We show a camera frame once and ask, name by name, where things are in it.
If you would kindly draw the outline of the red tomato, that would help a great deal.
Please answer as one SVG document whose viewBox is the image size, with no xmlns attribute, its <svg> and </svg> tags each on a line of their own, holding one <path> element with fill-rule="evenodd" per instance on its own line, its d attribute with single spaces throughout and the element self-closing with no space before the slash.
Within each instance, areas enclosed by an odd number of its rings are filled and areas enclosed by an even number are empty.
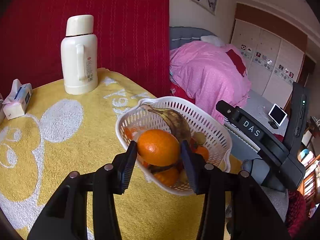
<svg viewBox="0 0 320 240">
<path fill-rule="evenodd" d="M 199 147 L 199 144 L 195 141 L 194 138 L 191 138 L 189 142 L 189 146 L 191 151 L 195 153 L 197 151 L 197 148 Z"/>
</svg>

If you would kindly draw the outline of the grey bed headboard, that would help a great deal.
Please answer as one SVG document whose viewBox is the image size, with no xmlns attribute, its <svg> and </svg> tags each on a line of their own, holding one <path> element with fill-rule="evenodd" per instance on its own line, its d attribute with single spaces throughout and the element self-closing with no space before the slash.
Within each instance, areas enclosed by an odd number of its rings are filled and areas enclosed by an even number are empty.
<svg viewBox="0 0 320 240">
<path fill-rule="evenodd" d="M 169 27 L 169 34 L 170 50 L 179 48 L 189 42 L 199 41 L 201 36 L 216 36 L 206 29 L 194 27 Z"/>
</svg>

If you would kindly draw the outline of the red curtain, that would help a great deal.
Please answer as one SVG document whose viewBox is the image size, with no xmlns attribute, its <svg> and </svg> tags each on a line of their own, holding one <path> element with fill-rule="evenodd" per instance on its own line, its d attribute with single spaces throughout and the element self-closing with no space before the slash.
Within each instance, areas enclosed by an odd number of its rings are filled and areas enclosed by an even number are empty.
<svg viewBox="0 0 320 240">
<path fill-rule="evenodd" d="M 168 95 L 169 0 L 1 0 L 3 96 L 15 79 L 76 93 L 97 68 Z"/>
</svg>

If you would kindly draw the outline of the orange in basket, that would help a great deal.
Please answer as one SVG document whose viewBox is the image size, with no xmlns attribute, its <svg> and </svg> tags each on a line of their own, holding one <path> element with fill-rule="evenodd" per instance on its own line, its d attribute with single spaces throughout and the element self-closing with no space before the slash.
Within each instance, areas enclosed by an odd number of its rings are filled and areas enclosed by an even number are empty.
<svg viewBox="0 0 320 240">
<path fill-rule="evenodd" d="M 209 159 L 209 151 L 204 146 L 197 146 L 197 148 L 193 149 L 193 152 L 196 153 L 196 154 L 201 155 L 206 162 L 208 161 L 208 159 Z"/>
</svg>

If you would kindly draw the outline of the small brown longan fruit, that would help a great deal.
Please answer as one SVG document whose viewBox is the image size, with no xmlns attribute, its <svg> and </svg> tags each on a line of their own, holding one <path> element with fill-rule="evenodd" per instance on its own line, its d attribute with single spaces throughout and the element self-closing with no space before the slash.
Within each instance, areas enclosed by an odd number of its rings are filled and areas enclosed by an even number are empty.
<svg viewBox="0 0 320 240">
<path fill-rule="evenodd" d="M 202 132 L 195 132 L 193 134 L 193 139 L 198 145 L 204 145 L 206 143 L 206 136 Z"/>
</svg>

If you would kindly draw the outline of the white tablet on stand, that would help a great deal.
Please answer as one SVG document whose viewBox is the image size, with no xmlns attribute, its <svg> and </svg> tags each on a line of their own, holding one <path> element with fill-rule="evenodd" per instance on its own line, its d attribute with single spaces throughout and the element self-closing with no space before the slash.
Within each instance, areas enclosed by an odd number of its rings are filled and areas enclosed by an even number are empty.
<svg viewBox="0 0 320 240">
<path fill-rule="evenodd" d="M 272 119 L 268 123 L 274 129 L 278 129 L 287 117 L 287 113 L 276 103 L 273 104 L 268 116 Z"/>
</svg>

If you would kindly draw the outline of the overripe brown banana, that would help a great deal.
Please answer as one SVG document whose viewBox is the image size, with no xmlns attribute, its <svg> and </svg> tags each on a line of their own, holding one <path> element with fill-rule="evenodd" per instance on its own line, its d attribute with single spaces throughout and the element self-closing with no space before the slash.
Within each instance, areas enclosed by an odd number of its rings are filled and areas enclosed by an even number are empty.
<svg viewBox="0 0 320 240">
<path fill-rule="evenodd" d="M 142 104 L 141 107 L 148 112 L 159 115 L 170 128 L 172 135 L 179 142 L 190 142 L 190 127 L 183 115 L 169 108 L 156 108 L 147 104 Z"/>
</svg>

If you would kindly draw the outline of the white wardrobe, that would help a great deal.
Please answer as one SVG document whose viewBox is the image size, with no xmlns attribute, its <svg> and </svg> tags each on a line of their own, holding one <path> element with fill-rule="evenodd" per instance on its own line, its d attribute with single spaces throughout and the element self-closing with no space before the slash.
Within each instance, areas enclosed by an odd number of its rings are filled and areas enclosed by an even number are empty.
<svg viewBox="0 0 320 240">
<path fill-rule="evenodd" d="M 279 36 L 242 20 L 236 20 L 231 44 L 240 50 L 251 90 L 285 108 L 304 53 Z"/>
</svg>

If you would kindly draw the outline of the orange mandarin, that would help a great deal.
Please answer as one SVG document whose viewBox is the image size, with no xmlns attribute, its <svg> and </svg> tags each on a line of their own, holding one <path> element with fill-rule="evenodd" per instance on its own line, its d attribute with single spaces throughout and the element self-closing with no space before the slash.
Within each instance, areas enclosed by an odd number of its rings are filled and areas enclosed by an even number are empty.
<svg viewBox="0 0 320 240">
<path fill-rule="evenodd" d="M 150 129 L 143 132 L 137 141 L 137 150 L 141 158 L 150 165 L 169 166 L 180 158 L 180 143 L 169 132 Z"/>
</svg>

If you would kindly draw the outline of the cream thermos flask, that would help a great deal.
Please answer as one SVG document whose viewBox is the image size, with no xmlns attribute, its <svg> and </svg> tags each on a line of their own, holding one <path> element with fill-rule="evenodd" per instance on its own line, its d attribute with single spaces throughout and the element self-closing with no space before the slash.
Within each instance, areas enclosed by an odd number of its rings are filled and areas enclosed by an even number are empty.
<svg viewBox="0 0 320 240">
<path fill-rule="evenodd" d="M 85 94 L 98 85 L 98 39 L 93 27 L 92 15 L 77 15 L 67 20 L 66 36 L 61 42 L 61 64 L 68 94 Z"/>
</svg>

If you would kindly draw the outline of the yellow white towel cloth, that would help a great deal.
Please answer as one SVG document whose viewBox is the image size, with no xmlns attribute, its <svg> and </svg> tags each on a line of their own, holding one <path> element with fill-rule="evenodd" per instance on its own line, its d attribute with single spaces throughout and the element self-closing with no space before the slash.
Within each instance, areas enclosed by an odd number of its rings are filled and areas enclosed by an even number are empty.
<svg viewBox="0 0 320 240">
<path fill-rule="evenodd" d="M 22 238 L 69 172 L 94 172 L 123 152 L 118 116 L 152 97 L 119 73 L 100 69 L 98 79 L 83 95 L 67 94 L 61 80 L 36 88 L 26 114 L 1 124 L 1 209 Z M 169 194 L 138 167 L 114 201 L 123 239 L 197 236 L 203 197 Z"/>
</svg>

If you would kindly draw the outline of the pink duvet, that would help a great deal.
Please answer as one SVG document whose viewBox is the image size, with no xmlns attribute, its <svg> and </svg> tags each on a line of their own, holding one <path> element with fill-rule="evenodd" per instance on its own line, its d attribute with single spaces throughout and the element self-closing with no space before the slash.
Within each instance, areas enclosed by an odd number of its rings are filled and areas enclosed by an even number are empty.
<svg viewBox="0 0 320 240">
<path fill-rule="evenodd" d="M 173 49 L 170 73 L 186 95 L 195 100 L 195 105 L 221 124 L 224 116 L 216 110 L 218 101 L 242 108 L 249 97 L 251 82 L 245 61 L 232 44 L 217 47 L 193 41 Z"/>
</svg>

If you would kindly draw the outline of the tissue pack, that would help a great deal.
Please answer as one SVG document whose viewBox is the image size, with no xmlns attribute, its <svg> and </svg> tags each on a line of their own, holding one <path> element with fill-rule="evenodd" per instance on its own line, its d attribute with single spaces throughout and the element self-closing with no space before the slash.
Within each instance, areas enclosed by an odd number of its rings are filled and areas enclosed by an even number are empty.
<svg viewBox="0 0 320 240">
<path fill-rule="evenodd" d="M 32 93 L 31 83 L 21 84 L 19 79 L 13 81 L 10 94 L 2 103 L 8 120 L 25 115 Z"/>
</svg>

